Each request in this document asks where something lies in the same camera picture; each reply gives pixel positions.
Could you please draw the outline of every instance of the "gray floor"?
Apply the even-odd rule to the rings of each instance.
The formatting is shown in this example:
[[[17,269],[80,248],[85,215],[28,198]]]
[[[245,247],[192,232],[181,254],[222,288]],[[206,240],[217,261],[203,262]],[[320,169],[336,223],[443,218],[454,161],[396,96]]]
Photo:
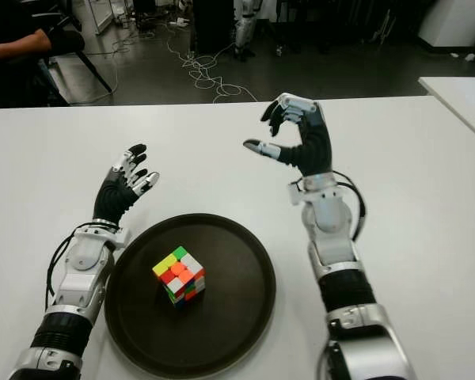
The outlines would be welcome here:
[[[110,25],[95,36],[82,0],[75,10],[83,23],[85,52],[116,92],[92,105],[159,105],[180,103],[211,103],[217,93],[213,89],[197,89],[194,79],[173,50],[184,56],[188,50],[189,32],[177,30],[171,34],[159,25],[154,36],[138,36],[134,29]],[[123,52],[111,55],[91,55],[112,51],[117,40],[132,35],[122,46]],[[304,97],[394,97],[424,95],[417,83],[420,76],[475,76],[475,63],[449,55],[426,52],[416,44],[386,43],[353,44],[333,47],[327,55],[320,54],[313,44],[302,52],[274,55],[275,44],[267,36],[253,41],[256,57],[241,63],[229,54],[218,57],[218,66],[210,69],[212,77],[222,76],[225,83],[247,88],[259,101],[270,101],[282,92]],[[105,89],[77,57],[57,58],[51,68],[60,92],[71,103],[91,101],[105,95]],[[253,101],[245,91],[241,95],[220,97],[217,102]]]

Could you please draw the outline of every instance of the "black rubber joint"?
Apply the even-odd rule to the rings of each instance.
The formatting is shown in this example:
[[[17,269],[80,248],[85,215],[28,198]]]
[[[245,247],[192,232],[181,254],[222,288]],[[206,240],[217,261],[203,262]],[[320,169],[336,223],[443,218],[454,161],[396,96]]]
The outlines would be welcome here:
[[[366,276],[356,269],[329,273],[318,281],[318,286],[328,312],[345,306],[376,303]]]
[[[81,357],[91,331],[92,324],[80,315],[50,313],[42,320],[30,347],[56,348]]]

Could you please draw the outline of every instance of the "robotic arm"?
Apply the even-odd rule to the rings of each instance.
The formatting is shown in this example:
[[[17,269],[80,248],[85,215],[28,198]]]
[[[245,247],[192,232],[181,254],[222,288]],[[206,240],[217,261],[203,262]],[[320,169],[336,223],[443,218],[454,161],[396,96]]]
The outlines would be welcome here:
[[[298,182],[289,186],[291,201],[305,203],[302,222],[308,254],[327,310],[329,341],[319,378],[334,380],[415,380],[383,306],[375,300],[351,238],[352,213],[332,169],[329,133],[320,105],[288,93],[262,116],[275,136],[286,120],[298,125],[302,144],[277,146],[250,139],[244,146],[258,154],[297,166]]]
[[[82,354],[105,296],[105,284],[114,266],[113,252],[123,248],[129,233],[118,227],[134,202],[152,188],[160,175],[146,169],[134,173],[146,159],[146,146],[127,150],[109,170],[97,194],[93,221],[66,239],[77,241],[65,259],[65,276],[48,307],[51,273],[62,257],[53,257],[47,276],[46,313],[30,348],[22,352],[9,380],[76,380]]]

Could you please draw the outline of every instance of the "round tray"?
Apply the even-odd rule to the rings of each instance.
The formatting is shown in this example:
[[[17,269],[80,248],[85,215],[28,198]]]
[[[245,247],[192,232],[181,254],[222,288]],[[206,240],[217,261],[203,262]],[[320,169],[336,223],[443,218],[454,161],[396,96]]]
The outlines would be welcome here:
[[[206,269],[206,290],[176,309],[152,267],[183,245]],[[262,244],[216,215],[181,215],[135,239],[108,281],[109,332],[133,363],[168,378],[202,377],[239,360],[260,338],[276,296]]]

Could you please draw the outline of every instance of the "robot finger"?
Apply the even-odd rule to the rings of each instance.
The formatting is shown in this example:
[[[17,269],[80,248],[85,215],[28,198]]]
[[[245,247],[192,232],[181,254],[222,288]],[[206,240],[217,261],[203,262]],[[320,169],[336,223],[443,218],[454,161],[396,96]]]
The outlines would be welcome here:
[[[146,169],[141,169],[137,173],[133,173],[128,179],[127,186],[131,187],[139,180],[139,178],[144,177],[148,174]]]
[[[148,190],[150,190],[154,185],[157,183],[158,179],[160,178],[160,173],[153,172],[148,174],[142,180],[138,180],[137,183],[134,184],[132,191],[137,195],[141,196]]]
[[[275,109],[275,107],[278,105],[278,101],[273,101],[267,108],[262,117],[260,118],[260,121],[267,121],[271,117],[272,110]]]
[[[283,121],[285,121],[285,119],[283,118],[284,115],[285,115],[285,110],[280,104],[276,105],[275,109],[272,110],[271,118],[269,120],[272,137],[275,137],[276,135],[278,135],[279,126],[283,123]]]
[[[141,153],[144,153],[146,151],[146,145],[144,144],[137,144],[134,145],[132,148],[128,150],[135,156],[139,156]]]
[[[146,151],[146,145],[138,144],[129,148],[118,159],[117,163],[112,166],[113,172],[121,172],[125,179],[128,179],[131,175],[131,171],[135,166],[131,168],[131,163],[135,160],[137,156]]]
[[[271,144],[269,142],[262,142],[255,139],[246,140],[243,143],[243,146],[245,148],[248,148],[254,151],[255,153],[258,153],[266,157],[270,157],[276,161],[278,161],[278,158],[281,155],[282,149],[284,149],[281,146]]]
[[[144,160],[146,160],[146,153],[135,156],[130,162],[130,171],[133,171],[135,168],[137,168],[137,166]]]

